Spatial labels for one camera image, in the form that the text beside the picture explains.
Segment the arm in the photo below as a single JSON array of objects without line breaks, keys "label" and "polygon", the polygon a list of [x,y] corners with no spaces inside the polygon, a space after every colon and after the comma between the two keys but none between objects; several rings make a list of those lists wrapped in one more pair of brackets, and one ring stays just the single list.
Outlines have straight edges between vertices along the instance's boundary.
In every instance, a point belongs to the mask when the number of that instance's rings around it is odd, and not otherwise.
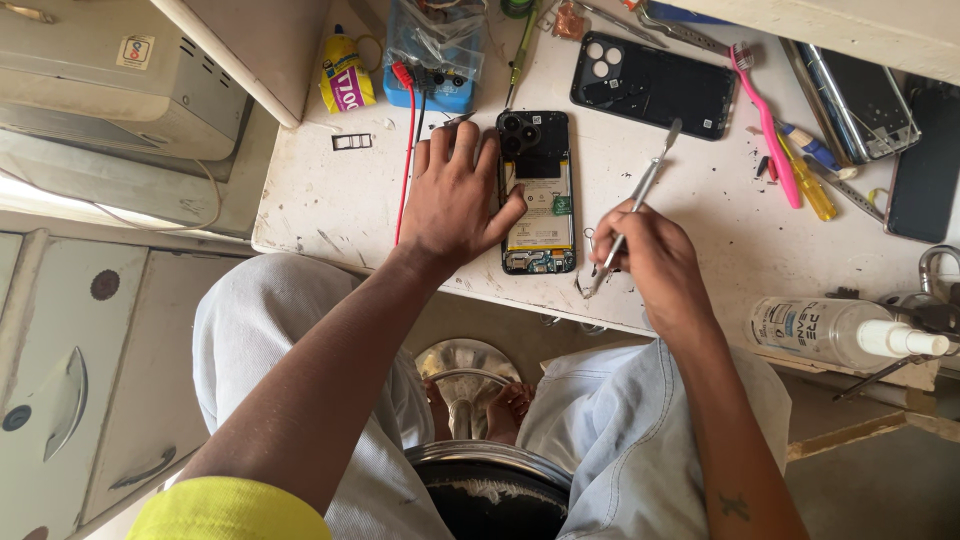
[{"label": "arm", "polygon": [[324,514],[387,371],[427,300],[526,211],[522,186],[488,215],[499,143],[460,124],[417,147],[400,241],[384,264],[280,360],[190,460],[180,480],[221,476],[281,488]]},{"label": "arm", "polygon": [[628,253],[614,264],[629,271],[650,324],[677,360],[704,473],[711,538],[807,538],[733,367],[713,316],[697,254],[683,229],[647,206],[625,201],[594,235],[591,259],[603,262],[613,238]]}]

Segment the sim card tray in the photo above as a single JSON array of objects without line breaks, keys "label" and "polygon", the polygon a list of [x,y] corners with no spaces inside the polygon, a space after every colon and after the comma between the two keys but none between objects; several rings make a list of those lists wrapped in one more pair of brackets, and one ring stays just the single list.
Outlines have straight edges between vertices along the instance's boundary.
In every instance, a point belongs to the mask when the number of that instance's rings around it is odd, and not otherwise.
[{"label": "sim card tray", "polygon": [[331,139],[333,140],[334,152],[373,146],[373,137],[370,134],[333,135]]}]

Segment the glue tube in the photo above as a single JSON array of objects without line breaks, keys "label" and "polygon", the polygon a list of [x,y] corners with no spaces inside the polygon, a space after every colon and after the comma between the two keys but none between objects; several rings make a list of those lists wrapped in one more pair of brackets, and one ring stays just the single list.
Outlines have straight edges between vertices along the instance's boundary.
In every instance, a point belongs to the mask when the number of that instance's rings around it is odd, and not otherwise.
[{"label": "glue tube", "polygon": [[344,35],[344,28],[339,24],[324,45],[324,74],[320,80],[320,92],[330,112],[376,103],[370,73],[357,53],[357,44]]}]

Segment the person's left hand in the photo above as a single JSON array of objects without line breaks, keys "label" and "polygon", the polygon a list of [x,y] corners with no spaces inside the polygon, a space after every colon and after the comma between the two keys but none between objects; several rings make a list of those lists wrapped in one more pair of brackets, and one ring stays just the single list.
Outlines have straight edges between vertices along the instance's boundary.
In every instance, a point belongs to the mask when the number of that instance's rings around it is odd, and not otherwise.
[{"label": "person's left hand", "polygon": [[410,196],[400,226],[401,245],[425,248],[433,261],[452,274],[506,237],[527,211],[523,184],[517,184],[499,212],[490,215],[496,185],[500,141],[496,131],[484,133],[480,157],[473,164],[480,130],[473,122],[456,128],[453,155],[448,158],[452,128],[438,128],[417,145]]}]

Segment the white spray cap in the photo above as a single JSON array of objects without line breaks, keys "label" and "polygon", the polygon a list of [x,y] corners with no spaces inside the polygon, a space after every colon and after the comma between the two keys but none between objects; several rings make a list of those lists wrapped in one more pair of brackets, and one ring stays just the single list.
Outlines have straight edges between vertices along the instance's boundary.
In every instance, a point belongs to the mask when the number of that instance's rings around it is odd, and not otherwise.
[{"label": "white spray cap", "polygon": [[947,352],[946,336],[914,330],[906,323],[872,319],[856,329],[856,343],[877,356],[904,358],[911,355],[941,356]]}]

